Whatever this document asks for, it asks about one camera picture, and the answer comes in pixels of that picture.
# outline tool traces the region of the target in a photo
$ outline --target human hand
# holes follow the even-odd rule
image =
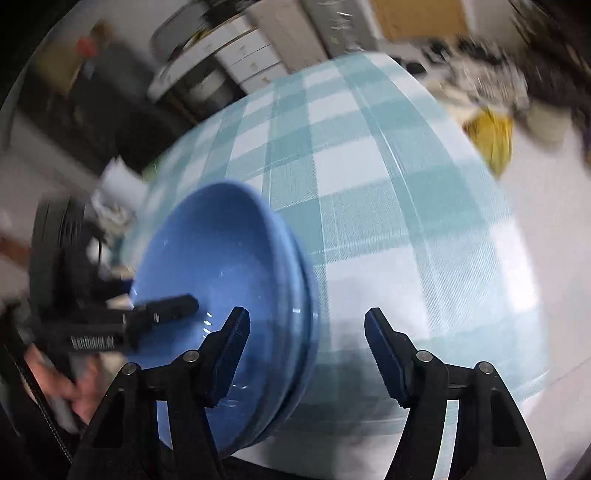
[[[70,381],[65,375],[59,373],[53,366],[49,365],[43,354],[35,345],[30,345],[25,353],[31,372],[35,376],[41,391],[46,397],[57,397],[72,402],[72,410],[86,424],[100,403],[101,391],[101,365],[98,355],[90,355],[86,359],[86,370],[77,379],[76,384]]]

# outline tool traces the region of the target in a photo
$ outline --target black mechanical claw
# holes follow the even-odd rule
[[[442,363],[395,332],[380,309],[365,315],[365,336],[390,397],[410,408],[387,480],[431,480],[448,400],[459,400],[450,480],[545,480],[515,401],[488,362]]]
[[[168,402],[179,480],[225,479],[205,408],[228,394],[249,333],[248,312],[235,307],[199,350],[162,367],[124,365],[80,442],[68,479],[159,478],[157,400]]]

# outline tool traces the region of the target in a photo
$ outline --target table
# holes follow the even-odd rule
[[[321,341],[282,431],[240,458],[315,478],[383,478],[407,412],[363,335],[380,307],[449,364],[493,363],[518,403],[544,386],[545,325],[503,192],[462,130],[381,53],[277,80],[186,134],[163,158],[122,249],[131,265],[194,189],[244,181],[280,212],[316,273]],[[446,477],[451,404],[436,478]]]

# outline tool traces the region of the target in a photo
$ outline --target metal screw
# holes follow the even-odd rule
[[[429,363],[433,360],[433,354],[431,352],[427,352],[426,350],[419,350],[417,352],[417,358],[424,363]]]
[[[121,369],[121,371],[125,374],[125,375],[131,375],[132,373],[135,373],[135,371],[138,369],[138,366],[134,363],[128,363],[125,364],[123,366],[123,368]]]
[[[193,362],[196,362],[198,358],[199,358],[199,352],[196,350],[189,350],[183,354],[183,360],[185,360],[186,362],[188,362],[190,364],[192,364]]]
[[[478,368],[480,368],[480,371],[484,374],[491,374],[495,371],[495,367],[493,367],[489,362],[480,362],[478,364]]]

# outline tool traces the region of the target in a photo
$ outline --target stacked bowls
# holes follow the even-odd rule
[[[129,356],[142,368],[170,363],[219,330],[235,306],[251,334],[230,391],[207,411],[221,457],[273,434],[300,401],[318,350],[316,278],[297,240],[260,195],[232,182],[187,197],[151,240],[131,291],[134,303],[191,294],[196,315],[159,325]],[[165,402],[161,440],[171,444]]]

